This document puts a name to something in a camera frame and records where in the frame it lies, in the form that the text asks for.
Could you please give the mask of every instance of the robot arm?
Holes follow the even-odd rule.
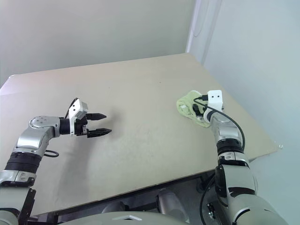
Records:
[[[244,154],[245,144],[242,144],[245,143],[244,134],[234,120],[222,113],[222,92],[211,90],[207,94],[194,101],[208,101],[203,119],[210,123],[216,141],[215,187],[229,224],[286,225],[271,205],[256,195],[256,179]]]
[[[100,120],[105,115],[87,113],[87,105],[75,100],[68,110],[69,118],[37,116],[30,120],[28,128],[19,137],[5,170],[0,172],[0,225],[25,223],[34,202],[33,186],[36,171],[43,156],[57,157],[58,153],[47,151],[52,138],[60,135],[106,135],[110,129],[89,130],[88,120]]]

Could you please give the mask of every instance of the white wall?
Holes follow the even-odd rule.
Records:
[[[206,57],[197,37],[192,41],[197,59],[283,144],[252,167],[259,195],[299,224],[300,1],[223,0]]]
[[[13,74],[183,53],[193,6],[194,0],[1,0],[0,85]]]

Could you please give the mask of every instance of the table surface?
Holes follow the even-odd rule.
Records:
[[[257,122],[184,53],[11,76],[0,89],[0,167],[31,118],[64,116],[77,97],[90,113],[107,115],[89,127],[112,132],[50,141],[48,149],[60,156],[40,163],[32,215],[211,170],[217,165],[211,130],[177,112],[177,99],[190,90],[222,90],[225,113],[243,128],[249,158],[276,151]]]

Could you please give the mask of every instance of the black cable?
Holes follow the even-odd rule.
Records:
[[[58,156],[59,156],[59,153],[58,153],[58,152],[55,152],[55,151],[46,150],[45,152],[51,152],[51,153],[54,154],[54,155],[44,154],[44,156],[47,156],[47,157],[55,158],[55,157],[58,157]]]
[[[77,100],[78,98],[76,97],[76,98],[74,98],[74,100],[72,101],[72,103],[70,104],[70,106],[69,106],[69,108],[74,104],[74,102]],[[67,113],[66,113],[66,115],[65,115],[65,119],[68,117],[68,115],[69,115],[69,108],[67,109]]]
[[[221,111],[219,111],[219,110],[216,110],[216,109],[214,109],[214,108],[212,108],[212,107],[209,107],[209,106],[207,106],[207,105],[205,105],[205,104],[203,104],[203,103],[201,103],[201,102],[198,102],[198,101],[196,101],[197,99],[200,99],[200,98],[195,98],[194,99],[194,102],[196,102],[197,104],[200,104],[200,105],[202,105],[202,106],[204,106],[204,107],[206,107],[206,108],[209,108],[209,109],[211,109],[212,111],[215,111],[215,112],[217,112],[217,113],[219,113],[219,114],[221,114],[221,115],[223,115],[223,116],[225,116],[226,118],[228,118],[228,119],[230,119],[237,127],[238,127],[238,129],[240,130],[240,134],[242,135],[242,139],[243,139],[243,144],[242,144],[242,148],[243,148],[243,150],[245,149],[245,135],[244,135],[244,132],[243,132],[243,130],[242,130],[242,128],[238,125],[238,123],[236,122],[236,121],[234,121],[234,119],[232,119],[230,116],[227,116],[225,113],[223,113],[223,112],[221,112]]]
[[[206,225],[206,222],[203,218],[203,213],[202,213],[203,200],[204,200],[204,196],[205,196],[206,192],[208,191],[208,189],[210,188],[210,186],[213,184],[214,181],[215,181],[215,175],[213,175],[212,178],[210,179],[210,182],[206,186],[206,188],[202,194],[201,200],[200,200],[199,211],[200,211],[200,219],[201,219],[203,225]]]

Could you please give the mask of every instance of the yellow cloth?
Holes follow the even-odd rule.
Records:
[[[196,90],[190,91],[186,96],[180,98],[176,105],[179,113],[185,117],[190,118],[195,123],[199,124],[202,127],[208,128],[209,123],[205,122],[203,118],[197,117],[196,113],[193,110],[194,99],[200,97],[202,94]],[[206,104],[206,101],[198,100],[199,102]],[[198,105],[199,111],[203,113],[203,106]]]

